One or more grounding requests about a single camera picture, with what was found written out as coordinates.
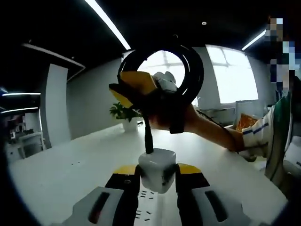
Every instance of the table surface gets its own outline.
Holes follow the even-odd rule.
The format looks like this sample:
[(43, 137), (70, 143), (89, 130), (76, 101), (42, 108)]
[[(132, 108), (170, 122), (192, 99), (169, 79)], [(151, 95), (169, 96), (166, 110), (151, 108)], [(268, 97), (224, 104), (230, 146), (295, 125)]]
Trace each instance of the table surface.
[(42, 132), (36, 132), (36, 133), (31, 133), (31, 134), (27, 134), (27, 135), (24, 135), (22, 137), (19, 137), (19, 139), (29, 139), (31, 137), (35, 137), (35, 136), (42, 136)]
[[(200, 168), (215, 189), (240, 201), (250, 218), (271, 223), (284, 207), (286, 198), (278, 188), (236, 153), (191, 133), (153, 129), (152, 134), (154, 147), (172, 150), (177, 162)], [(9, 170), (29, 210), (49, 225), (67, 219), (76, 202), (105, 186), (121, 165), (137, 164), (143, 152), (144, 126), (125, 133), (120, 124), (16, 161)], [(161, 195), (166, 226), (181, 225), (174, 184)]]

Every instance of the white pot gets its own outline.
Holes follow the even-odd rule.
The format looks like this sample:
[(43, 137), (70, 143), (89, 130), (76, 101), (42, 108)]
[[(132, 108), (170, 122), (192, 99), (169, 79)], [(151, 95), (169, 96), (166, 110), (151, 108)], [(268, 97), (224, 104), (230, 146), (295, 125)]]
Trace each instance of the white pot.
[(137, 119), (132, 118), (129, 122), (128, 119), (122, 119), (122, 125), (125, 132), (137, 131)]

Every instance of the ceiling light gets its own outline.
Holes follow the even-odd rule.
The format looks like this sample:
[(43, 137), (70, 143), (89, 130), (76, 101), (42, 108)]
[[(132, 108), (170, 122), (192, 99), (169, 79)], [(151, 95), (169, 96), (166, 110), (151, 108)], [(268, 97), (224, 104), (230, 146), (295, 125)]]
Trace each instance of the ceiling light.
[(1, 112), (1, 114), (7, 113), (7, 112), (16, 112), (16, 111), (31, 110), (31, 109), (38, 109), (38, 107), (28, 107), (28, 108), (20, 108), (20, 109), (8, 110), (8, 111)]
[(5, 97), (5, 96), (18, 96), (18, 95), (41, 95), (41, 93), (5, 93), (5, 94), (2, 94), (3, 97)]
[(261, 32), (259, 35), (257, 35), (256, 38), (254, 38), (252, 41), (250, 41), (248, 44), (246, 44), (241, 50), (244, 51), (246, 48), (251, 46), (254, 42), (256, 42), (258, 39), (260, 39), (265, 34), (265, 32), (266, 32), (266, 30)]
[(103, 9), (97, 4), (95, 0), (85, 0), (86, 3), (98, 14), (98, 16), (108, 25), (108, 27), (111, 29), (111, 31), (114, 33), (114, 35), (119, 39), (121, 44), (126, 48), (126, 50), (131, 49), (127, 41), (124, 39), (122, 34), (118, 31), (117, 27), (111, 19), (106, 15), (106, 13), (103, 11)]

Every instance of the white sleeve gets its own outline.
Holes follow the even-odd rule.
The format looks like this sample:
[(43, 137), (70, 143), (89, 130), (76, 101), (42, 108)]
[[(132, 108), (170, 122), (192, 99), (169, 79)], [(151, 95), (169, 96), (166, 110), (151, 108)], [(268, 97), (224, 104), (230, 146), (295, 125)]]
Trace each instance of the white sleeve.
[(245, 149), (250, 155), (267, 155), (268, 143), (273, 135), (272, 112), (273, 108), (253, 126), (242, 129)]

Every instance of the chair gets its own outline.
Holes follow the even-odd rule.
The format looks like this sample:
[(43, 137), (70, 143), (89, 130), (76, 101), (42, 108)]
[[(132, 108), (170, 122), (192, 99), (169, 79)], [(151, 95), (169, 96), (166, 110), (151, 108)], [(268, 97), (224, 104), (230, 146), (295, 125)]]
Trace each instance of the chair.
[(268, 109), (261, 100), (239, 100), (235, 102), (235, 117), (233, 125), (226, 128), (235, 129), (242, 113), (250, 115), (256, 119), (260, 119), (268, 112)]

